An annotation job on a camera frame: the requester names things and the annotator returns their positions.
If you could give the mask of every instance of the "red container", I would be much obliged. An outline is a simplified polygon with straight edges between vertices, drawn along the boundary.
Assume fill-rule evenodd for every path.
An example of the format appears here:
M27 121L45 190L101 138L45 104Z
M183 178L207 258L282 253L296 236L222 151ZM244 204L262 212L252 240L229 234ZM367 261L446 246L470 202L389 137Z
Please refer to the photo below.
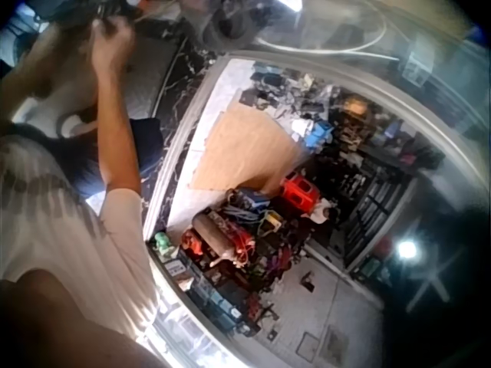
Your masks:
M282 181L282 197L305 213L314 209L320 196L319 189L296 172L288 174Z

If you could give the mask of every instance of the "bright light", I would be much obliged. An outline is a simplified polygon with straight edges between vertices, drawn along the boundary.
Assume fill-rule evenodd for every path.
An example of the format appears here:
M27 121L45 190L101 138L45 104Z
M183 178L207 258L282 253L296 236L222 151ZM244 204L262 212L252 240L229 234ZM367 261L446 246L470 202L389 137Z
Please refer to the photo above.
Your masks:
M279 0L279 2L285 4L294 12L299 12L302 9L302 0Z
M399 256L405 259L414 258L417 254L416 245L411 241L402 241L397 246L397 250L399 251Z

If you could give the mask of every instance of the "cardboard sheet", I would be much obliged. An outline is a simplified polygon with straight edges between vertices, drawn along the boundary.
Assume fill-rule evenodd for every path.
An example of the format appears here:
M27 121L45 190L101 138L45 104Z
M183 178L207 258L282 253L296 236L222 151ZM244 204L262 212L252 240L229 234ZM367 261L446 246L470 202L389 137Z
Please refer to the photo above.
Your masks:
M243 185L272 194L300 155L297 143L267 113L231 103L206 141L191 188Z

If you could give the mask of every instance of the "white cable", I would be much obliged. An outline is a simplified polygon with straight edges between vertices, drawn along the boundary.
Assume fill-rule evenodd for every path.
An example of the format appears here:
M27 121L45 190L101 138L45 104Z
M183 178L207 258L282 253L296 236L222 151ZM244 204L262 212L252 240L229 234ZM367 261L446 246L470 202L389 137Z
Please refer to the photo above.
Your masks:
M370 46L379 42L382 39L382 37L385 36L385 32L387 32L387 22L385 21L385 17L382 15L382 13L377 8L375 8L375 6L373 6L371 3L369 2L365 2L365 3L380 15L382 20L382 32L374 40L368 42L367 44L357 46L356 48L347 48L345 50L317 50L317 49L308 49L308 48L301 49L301 48L291 48L289 46L281 46L279 44L272 44L263 40L260 37L257 37L256 41L270 48L275 48L276 50L297 52L301 54L314 54L314 55L357 54L356 51L363 50L364 48L369 48ZM379 58L392 58L390 56L379 55L379 54L369 54L369 53L364 54L364 56L375 56L375 55L377 55Z

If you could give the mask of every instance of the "cable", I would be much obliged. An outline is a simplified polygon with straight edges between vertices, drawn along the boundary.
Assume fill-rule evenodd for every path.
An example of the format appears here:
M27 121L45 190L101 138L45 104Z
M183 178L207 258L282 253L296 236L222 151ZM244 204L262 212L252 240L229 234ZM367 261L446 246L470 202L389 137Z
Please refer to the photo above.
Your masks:
M385 17L382 15L382 13L371 3L364 1L365 4L367 4L369 7L371 7L375 12L377 12L382 20L382 32L372 41L368 42L367 44L363 44L361 46L357 46L356 48L347 48L345 50L316 50L316 49L301 49L301 48L292 48L289 46L281 46L279 44L271 44L265 40L263 40L260 37L256 38L256 41L260 44L263 44L265 46L268 46L270 48L275 48L276 50L280 51L287 51L287 52L296 52L299 54L313 54L313 55L336 55L336 54L357 54L357 51L363 50L364 48L369 48L370 46L376 44L379 42L383 36L385 36L385 33L387 32L387 22L385 20ZM385 57L385 55L379 55L379 54L370 54L370 53L364 53L364 56L374 56L378 55L378 57L381 58L391 58L391 57Z

